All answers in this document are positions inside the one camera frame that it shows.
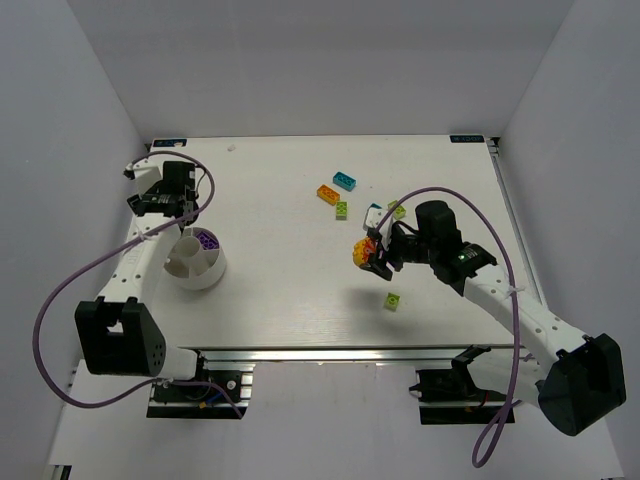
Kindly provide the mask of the orange yellow lego piece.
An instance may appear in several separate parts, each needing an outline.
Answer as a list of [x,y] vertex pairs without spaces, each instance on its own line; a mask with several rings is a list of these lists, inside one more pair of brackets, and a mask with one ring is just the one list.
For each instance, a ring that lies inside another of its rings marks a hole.
[[352,259],[357,267],[368,265],[370,257],[375,255],[377,242],[369,237],[359,240],[353,247]]

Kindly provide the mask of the purple lego brick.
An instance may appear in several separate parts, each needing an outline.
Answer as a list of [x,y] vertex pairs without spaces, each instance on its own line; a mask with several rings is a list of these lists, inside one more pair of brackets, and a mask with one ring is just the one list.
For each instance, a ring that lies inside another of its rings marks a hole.
[[218,250],[219,241],[217,237],[211,232],[201,230],[196,234],[196,238],[199,240],[204,250]]

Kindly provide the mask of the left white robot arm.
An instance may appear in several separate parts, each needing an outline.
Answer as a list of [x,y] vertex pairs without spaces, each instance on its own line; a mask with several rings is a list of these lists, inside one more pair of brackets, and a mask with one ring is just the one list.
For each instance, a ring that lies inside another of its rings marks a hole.
[[169,345],[150,308],[169,254],[190,222],[154,230],[197,208],[195,165],[166,161],[149,173],[135,166],[134,175],[139,193],[127,200],[131,244],[97,298],[75,311],[82,352],[95,375],[191,380],[198,354]]

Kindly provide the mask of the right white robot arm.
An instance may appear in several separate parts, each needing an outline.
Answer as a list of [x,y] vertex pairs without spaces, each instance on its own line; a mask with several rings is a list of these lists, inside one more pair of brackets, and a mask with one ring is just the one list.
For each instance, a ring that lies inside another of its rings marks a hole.
[[618,343],[607,334],[584,333],[511,286],[502,263],[480,245],[463,240],[446,202],[418,205],[416,228],[402,221],[386,223],[386,214],[376,205],[367,209],[367,236],[353,249],[356,266],[384,280],[391,280],[407,263],[429,266],[440,282],[488,313],[533,357],[514,367],[509,354],[471,346],[451,362],[454,392],[470,396],[479,390],[496,391],[515,375],[514,398],[538,407],[568,436],[578,435],[625,403]]

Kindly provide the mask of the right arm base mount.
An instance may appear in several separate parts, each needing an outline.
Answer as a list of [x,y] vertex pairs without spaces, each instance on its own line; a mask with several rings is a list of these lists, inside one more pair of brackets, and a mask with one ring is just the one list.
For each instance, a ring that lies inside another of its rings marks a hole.
[[485,353],[512,353],[508,346],[454,345],[414,348],[416,381],[408,388],[419,406],[422,425],[486,425],[498,413],[504,389],[480,388],[461,370]]

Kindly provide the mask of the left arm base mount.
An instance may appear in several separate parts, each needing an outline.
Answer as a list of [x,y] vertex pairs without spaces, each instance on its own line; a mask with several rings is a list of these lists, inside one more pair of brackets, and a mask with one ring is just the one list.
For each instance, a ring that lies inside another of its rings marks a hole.
[[217,384],[227,398],[211,386],[156,386],[151,390],[147,418],[193,420],[239,420],[251,398],[253,372],[205,370],[199,381]]

